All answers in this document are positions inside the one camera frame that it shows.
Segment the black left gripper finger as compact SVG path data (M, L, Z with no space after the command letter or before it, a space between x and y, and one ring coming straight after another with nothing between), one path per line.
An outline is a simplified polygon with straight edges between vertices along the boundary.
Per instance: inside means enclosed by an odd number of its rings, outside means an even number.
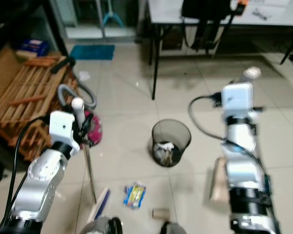
M94 133L94 122L93 122L93 114L91 112L85 112L85 120L84 120L84 140L88 145L95 145L93 140Z

